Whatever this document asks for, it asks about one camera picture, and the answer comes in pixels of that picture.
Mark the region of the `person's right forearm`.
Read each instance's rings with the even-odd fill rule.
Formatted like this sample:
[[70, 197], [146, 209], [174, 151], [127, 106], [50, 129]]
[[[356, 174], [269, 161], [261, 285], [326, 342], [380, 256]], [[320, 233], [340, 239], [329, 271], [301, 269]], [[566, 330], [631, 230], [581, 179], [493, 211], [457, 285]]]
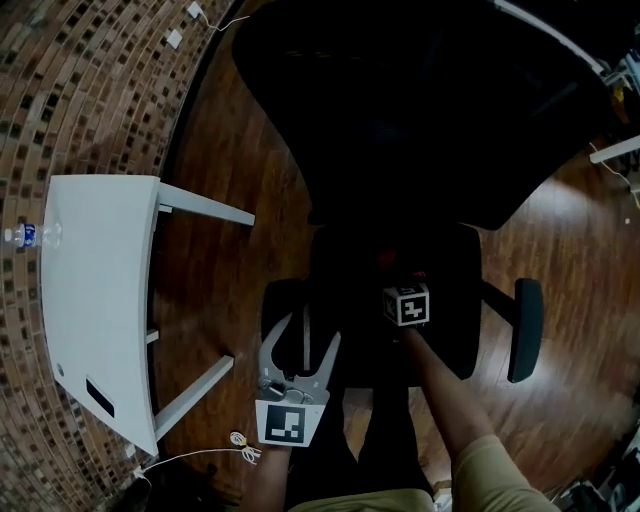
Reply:
[[494, 434], [489, 417], [467, 384], [446, 366], [416, 329], [401, 329], [399, 342], [419, 378], [451, 462], [456, 464], [472, 443]]

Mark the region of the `light blue office desk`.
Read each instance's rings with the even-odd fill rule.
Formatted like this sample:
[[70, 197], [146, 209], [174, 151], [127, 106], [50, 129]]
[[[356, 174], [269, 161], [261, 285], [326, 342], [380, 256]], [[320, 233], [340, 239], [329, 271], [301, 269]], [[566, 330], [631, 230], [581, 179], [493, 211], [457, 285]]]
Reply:
[[640, 135], [621, 141], [602, 150], [595, 151], [590, 155], [590, 161], [594, 164], [598, 164], [637, 150], [640, 150]]

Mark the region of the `person's black trousers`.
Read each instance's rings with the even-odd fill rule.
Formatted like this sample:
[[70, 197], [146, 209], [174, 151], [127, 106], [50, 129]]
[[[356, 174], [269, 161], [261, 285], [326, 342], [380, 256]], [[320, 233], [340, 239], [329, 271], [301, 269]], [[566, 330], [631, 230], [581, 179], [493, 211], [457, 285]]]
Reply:
[[417, 489], [432, 493], [421, 469], [405, 386], [373, 390], [372, 415], [360, 453], [344, 434], [344, 390], [331, 390], [311, 444], [291, 452], [285, 508], [325, 498]]

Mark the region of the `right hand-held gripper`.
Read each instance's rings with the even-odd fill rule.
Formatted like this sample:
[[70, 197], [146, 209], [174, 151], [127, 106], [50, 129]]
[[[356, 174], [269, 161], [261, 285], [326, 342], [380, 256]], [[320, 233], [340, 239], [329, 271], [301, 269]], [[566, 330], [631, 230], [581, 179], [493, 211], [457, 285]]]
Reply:
[[396, 326], [427, 323], [429, 290], [424, 283], [385, 288], [383, 308], [384, 316]]

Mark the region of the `black rectangular table inset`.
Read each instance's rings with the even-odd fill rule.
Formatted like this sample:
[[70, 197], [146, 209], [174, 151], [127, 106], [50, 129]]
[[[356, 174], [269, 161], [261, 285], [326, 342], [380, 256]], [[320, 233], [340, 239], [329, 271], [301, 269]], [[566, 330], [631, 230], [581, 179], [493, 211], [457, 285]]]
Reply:
[[115, 417], [115, 407], [112, 401], [95, 386], [89, 378], [85, 378], [86, 391], [89, 396], [104, 410], [111, 418]]

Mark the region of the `small white table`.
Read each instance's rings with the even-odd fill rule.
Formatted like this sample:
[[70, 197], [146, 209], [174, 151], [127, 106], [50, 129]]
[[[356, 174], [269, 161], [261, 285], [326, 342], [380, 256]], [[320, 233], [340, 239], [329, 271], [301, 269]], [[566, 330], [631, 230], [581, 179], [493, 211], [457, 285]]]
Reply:
[[[59, 223], [57, 248], [41, 248], [43, 325], [56, 381], [109, 428], [151, 456], [159, 440], [227, 374], [225, 355], [159, 413], [152, 410], [147, 347], [149, 264], [157, 215], [174, 209], [251, 226], [253, 214], [144, 175], [58, 175], [44, 226]], [[114, 404], [111, 418], [89, 396], [89, 377]]]

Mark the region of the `person's left forearm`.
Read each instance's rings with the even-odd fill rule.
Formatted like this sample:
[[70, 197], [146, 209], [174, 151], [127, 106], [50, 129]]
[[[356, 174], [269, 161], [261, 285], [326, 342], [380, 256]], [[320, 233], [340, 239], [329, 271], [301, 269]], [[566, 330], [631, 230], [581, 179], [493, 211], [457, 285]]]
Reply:
[[283, 512], [291, 448], [270, 446], [261, 454], [238, 512]]

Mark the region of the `clear water bottle blue label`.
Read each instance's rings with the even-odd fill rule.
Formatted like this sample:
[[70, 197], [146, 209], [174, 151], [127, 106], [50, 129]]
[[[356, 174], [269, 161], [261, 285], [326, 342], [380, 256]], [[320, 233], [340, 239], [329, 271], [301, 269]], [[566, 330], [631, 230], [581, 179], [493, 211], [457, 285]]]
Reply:
[[14, 228], [6, 228], [3, 238], [6, 243], [17, 248], [57, 248], [62, 239], [62, 226], [59, 223], [48, 226], [21, 223]]

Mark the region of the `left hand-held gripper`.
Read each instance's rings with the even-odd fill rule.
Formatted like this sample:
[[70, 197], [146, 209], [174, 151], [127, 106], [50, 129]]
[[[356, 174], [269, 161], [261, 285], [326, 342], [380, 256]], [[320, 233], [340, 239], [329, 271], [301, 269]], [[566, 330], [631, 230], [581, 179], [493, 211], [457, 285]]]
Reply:
[[329, 344], [317, 372], [287, 381], [274, 364], [272, 351], [293, 314], [279, 320], [259, 351], [259, 397], [255, 401], [259, 442], [268, 445], [308, 447], [330, 398], [327, 385], [337, 357], [341, 333]]

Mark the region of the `person's beige shirt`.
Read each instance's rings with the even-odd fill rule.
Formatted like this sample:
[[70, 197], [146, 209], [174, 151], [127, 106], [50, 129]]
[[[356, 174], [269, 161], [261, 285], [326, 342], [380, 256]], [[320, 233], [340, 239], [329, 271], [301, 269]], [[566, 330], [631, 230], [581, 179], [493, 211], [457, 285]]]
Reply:
[[[288, 512], [436, 512], [433, 499], [419, 489], [397, 489], [325, 498]], [[532, 487], [498, 437], [469, 444], [453, 466], [451, 512], [560, 512]]]

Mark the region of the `grey office desk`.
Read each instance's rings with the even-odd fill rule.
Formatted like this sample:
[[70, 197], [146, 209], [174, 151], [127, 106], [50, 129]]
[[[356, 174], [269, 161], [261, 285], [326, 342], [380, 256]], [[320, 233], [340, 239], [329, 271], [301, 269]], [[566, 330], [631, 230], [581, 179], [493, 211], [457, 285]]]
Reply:
[[587, 63], [587, 65], [592, 69], [594, 73], [598, 76], [602, 76], [605, 73], [605, 68], [591, 55], [589, 55], [583, 48], [577, 45], [573, 40], [565, 36], [559, 30], [543, 21], [541, 18], [536, 15], [526, 11], [525, 9], [518, 7], [514, 3], [511, 3], [509, 0], [491, 0], [493, 5], [513, 16], [528, 25], [535, 27], [536, 29], [548, 34], [557, 40], [562, 46], [570, 50], [573, 54], [579, 57], [581, 60]]

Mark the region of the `black mesh office chair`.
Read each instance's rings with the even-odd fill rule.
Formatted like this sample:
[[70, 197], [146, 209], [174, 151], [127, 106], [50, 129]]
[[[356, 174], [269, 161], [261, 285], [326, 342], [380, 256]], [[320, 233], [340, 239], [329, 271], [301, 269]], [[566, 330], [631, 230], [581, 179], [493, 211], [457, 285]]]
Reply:
[[[490, 0], [272, 0], [232, 55], [309, 192], [310, 281], [341, 323], [347, 384], [373, 381], [364, 336], [386, 326], [383, 290], [418, 282], [424, 336], [459, 377], [475, 369], [483, 306], [512, 327], [509, 381], [530, 377], [541, 284], [520, 278], [507, 295], [485, 281], [479, 233], [605, 129], [600, 76]], [[385, 249], [426, 278], [382, 276]]]

